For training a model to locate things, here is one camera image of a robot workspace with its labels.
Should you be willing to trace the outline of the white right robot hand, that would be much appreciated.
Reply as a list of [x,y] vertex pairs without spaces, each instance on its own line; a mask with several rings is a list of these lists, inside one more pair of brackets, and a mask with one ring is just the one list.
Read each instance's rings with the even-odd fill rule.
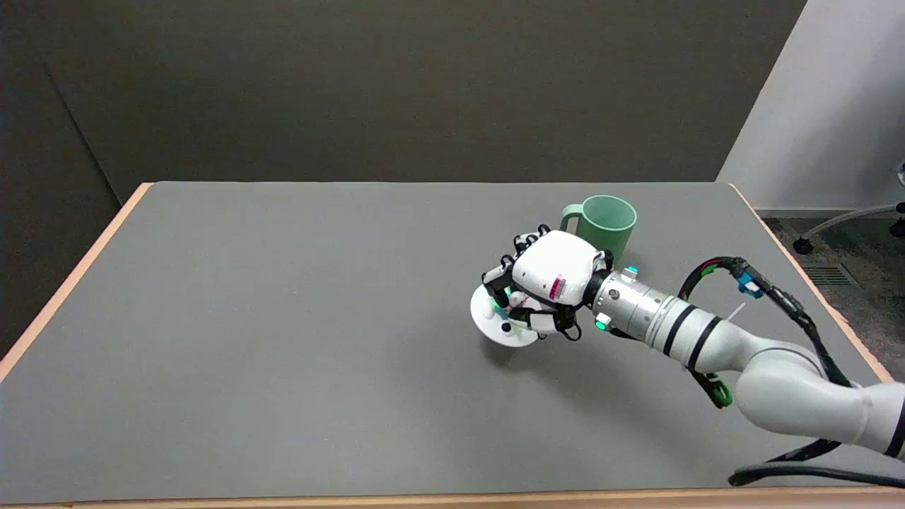
[[513,246],[514,254],[485,271],[473,293],[472,319],[479,331],[515,348],[556,333],[578,341],[583,331],[576,313],[591,306],[612,273],[613,252],[545,223],[515,236]]

